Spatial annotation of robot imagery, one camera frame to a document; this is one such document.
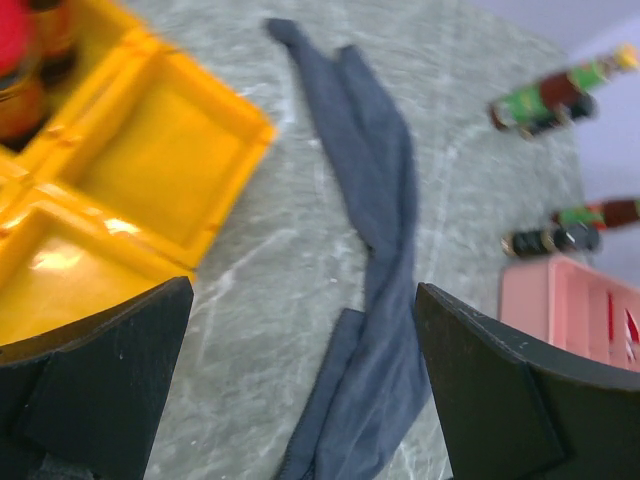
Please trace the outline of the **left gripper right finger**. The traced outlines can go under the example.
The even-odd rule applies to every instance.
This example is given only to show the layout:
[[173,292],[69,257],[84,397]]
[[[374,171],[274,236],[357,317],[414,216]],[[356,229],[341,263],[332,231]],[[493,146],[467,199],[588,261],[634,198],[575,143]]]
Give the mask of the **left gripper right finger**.
[[433,284],[416,329],[456,479],[636,479],[639,375],[566,352]]

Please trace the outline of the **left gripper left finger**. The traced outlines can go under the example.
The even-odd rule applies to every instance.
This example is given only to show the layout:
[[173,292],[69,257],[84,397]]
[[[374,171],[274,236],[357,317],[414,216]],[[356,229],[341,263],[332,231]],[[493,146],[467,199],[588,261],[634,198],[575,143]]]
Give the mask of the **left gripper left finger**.
[[143,478],[192,301],[176,277],[2,346],[2,478],[26,478],[47,454],[104,479]]

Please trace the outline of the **red label sauce bottle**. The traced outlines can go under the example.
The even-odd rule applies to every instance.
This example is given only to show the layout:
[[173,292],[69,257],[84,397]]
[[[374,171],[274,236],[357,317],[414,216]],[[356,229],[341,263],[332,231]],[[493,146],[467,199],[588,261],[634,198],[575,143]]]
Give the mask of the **red label sauce bottle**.
[[560,209],[550,219],[557,225],[578,223],[593,225],[598,230],[629,226],[639,221],[639,198],[618,198]]

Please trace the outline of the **green label sauce bottle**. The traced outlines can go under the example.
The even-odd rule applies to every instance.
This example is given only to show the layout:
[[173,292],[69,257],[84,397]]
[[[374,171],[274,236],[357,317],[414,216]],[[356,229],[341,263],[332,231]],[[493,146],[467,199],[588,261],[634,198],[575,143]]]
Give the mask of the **green label sauce bottle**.
[[518,87],[488,105],[488,116],[499,131],[517,130],[524,123],[609,82],[615,75],[639,68],[639,50],[630,44],[598,55]]

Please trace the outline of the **red lid sauce jar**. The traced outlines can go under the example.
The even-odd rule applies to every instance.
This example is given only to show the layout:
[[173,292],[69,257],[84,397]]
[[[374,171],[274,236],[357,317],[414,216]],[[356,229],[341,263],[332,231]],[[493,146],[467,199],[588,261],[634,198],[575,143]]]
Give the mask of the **red lid sauce jar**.
[[20,151],[48,117],[40,50],[22,1],[1,2],[1,144]]
[[77,32],[73,8],[66,0],[28,1],[41,48],[40,75],[53,86],[65,80],[77,60]]

